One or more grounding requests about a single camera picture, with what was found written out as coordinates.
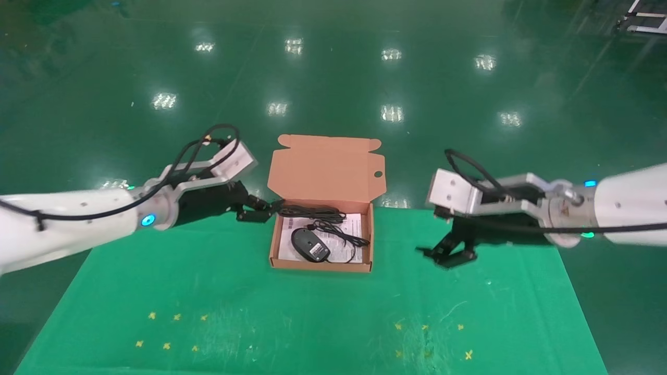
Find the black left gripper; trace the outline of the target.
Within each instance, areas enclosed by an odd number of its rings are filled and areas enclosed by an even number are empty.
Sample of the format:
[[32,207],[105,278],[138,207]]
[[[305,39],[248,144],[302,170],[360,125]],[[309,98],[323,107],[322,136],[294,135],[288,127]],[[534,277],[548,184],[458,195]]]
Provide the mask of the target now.
[[284,202],[284,199],[268,202],[249,195],[240,181],[190,190],[177,200],[179,210],[175,226],[220,216],[228,211],[236,212],[239,222],[266,223],[275,210],[281,210]]

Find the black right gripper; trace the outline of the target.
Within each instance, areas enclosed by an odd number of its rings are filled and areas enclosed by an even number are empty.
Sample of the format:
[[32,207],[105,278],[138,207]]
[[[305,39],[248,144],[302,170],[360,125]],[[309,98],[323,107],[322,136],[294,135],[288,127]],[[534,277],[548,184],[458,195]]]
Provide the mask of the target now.
[[540,228],[537,219],[526,214],[477,216],[455,218],[452,230],[440,241],[440,250],[417,247],[425,258],[436,266],[452,269],[477,259],[474,245],[549,245],[543,233],[508,230],[507,227]]

